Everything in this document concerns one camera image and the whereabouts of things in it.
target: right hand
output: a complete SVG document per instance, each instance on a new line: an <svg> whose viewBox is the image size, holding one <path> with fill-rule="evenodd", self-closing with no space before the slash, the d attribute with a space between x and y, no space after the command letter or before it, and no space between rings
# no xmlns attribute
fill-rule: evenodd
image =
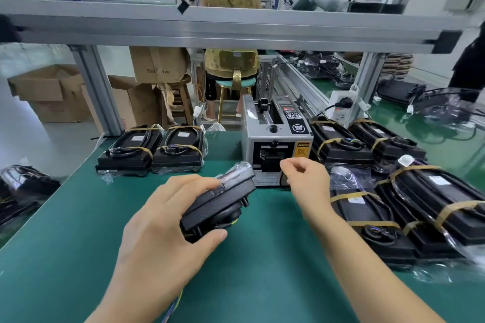
<svg viewBox="0 0 485 323"><path fill-rule="evenodd" d="M325 216L335 215L330 205L330 176L322 164L292 157L281 161L280 166L308 222L318 225Z"/></svg>

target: person's leg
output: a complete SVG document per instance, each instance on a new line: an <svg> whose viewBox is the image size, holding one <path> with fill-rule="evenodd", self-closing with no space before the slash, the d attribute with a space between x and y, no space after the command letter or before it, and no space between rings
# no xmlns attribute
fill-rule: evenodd
<svg viewBox="0 0 485 323"><path fill-rule="evenodd" d="M207 78L206 74L206 116L209 119L215 119L215 99L217 98L217 91L215 88L215 81Z"/></svg>

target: forearm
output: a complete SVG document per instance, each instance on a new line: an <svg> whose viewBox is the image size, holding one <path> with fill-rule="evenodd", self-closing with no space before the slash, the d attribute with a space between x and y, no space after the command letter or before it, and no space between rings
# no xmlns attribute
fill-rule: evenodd
<svg viewBox="0 0 485 323"><path fill-rule="evenodd" d="M326 216L313 227L362 323L443 322L338 215Z"/></svg>

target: black leggings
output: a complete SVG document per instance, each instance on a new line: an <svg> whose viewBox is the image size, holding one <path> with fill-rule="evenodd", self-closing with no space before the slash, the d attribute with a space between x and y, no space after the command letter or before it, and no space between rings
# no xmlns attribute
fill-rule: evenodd
<svg viewBox="0 0 485 323"><path fill-rule="evenodd" d="M258 77L258 74L256 73L255 75L251 75L250 77L244 77L242 78L242 80L244 81L245 79L257 78L257 77ZM215 87L215 81L232 81L232 78L217 77L215 75L212 75L206 72L206 100L207 101L215 101L217 99L217 90Z"/></svg>

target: hand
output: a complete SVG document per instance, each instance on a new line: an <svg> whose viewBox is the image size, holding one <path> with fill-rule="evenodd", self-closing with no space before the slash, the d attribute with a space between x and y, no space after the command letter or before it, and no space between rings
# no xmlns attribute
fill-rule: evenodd
<svg viewBox="0 0 485 323"><path fill-rule="evenodd" d="M310 224L318 225L325 216L336 215L330 205L330 176L322 164L293 157L281 161L280 166L303 216Z"/></svg>
<svg viewBox="0 0 485 323"><path fill-rule="evenodd" d="M172 176L156 189L126 225L112 280L86 323L148 323L168 308L227 236L216 229L191 244L179 226L195 198L219 184L199 175Z"/></svg>

